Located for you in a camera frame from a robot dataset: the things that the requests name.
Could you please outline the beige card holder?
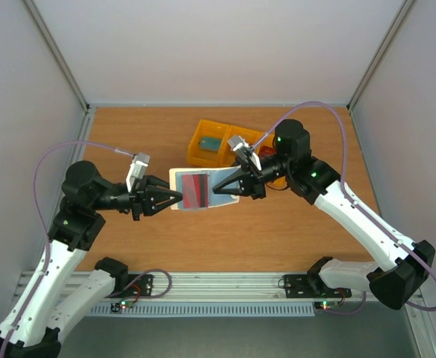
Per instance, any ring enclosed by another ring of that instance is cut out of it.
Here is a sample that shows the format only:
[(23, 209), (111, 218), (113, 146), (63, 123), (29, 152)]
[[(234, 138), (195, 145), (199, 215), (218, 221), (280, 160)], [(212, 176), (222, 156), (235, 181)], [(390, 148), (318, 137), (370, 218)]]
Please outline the beige card holder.
[(173, 168), (169, 170), (169, 188), (182, 194), (172, 210), (205, 210), (237, 204), (239, 196), (215, 194), (213, 188), (234, 174), (237, 167), (228, 168)]

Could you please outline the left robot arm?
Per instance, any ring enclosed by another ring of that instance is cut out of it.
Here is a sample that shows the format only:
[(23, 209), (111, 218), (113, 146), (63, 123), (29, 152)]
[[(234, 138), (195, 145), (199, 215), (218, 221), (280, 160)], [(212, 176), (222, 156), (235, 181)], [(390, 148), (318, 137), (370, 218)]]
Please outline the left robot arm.
[(64, 197), (40, 262), (15, 307), (0, 324), (0, 357), (57, 357), (73, 327), (103, 298), (131, 293), (136, 302), (144, 288), (142, 277), (132, 277), (128, 266), (105, 257), (90, 276), (65, 300), (59, 299), (78, 264), (105, 226), (102, 210), (153, 216), (182, 199), (180, 192), (153, 175), (146, 163), (134, 160), (125, 183), (104, 179), (96, 166), (82, 160), (66, 171), (61, 190)]

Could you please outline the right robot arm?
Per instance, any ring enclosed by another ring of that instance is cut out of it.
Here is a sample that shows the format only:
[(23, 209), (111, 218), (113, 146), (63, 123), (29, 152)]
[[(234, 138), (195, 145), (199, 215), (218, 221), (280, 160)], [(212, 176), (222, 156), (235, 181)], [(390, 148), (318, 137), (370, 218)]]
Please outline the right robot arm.
[(311, 136), (301, 122), (285, 119), (274, 130), (274, 154), (259, 157), (244, 138), (228, 140), (238, 168), (213, 187), (218, 195), (265, 198), (265, 186), (284, 178), (289, 189), (348, 231), (373, 258), (346, 262), (323, 257), (307, 271), (309, 289), (326, 295), (333, 289), (371, 292), (386, 307), (401, 309), (429, 277), (434, 247), (393, 229), (344, 183), (326, 162), (313, 156)]

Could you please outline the red VIP credit card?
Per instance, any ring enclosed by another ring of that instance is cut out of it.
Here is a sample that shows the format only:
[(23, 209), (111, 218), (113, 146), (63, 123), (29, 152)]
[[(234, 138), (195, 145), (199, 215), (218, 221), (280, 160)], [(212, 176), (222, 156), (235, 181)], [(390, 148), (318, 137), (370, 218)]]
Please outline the red VIP credit card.
[(185, 173), (181, 176), (183, 207), (186, 210), (208, 207), (208, 175), (205, 173)]

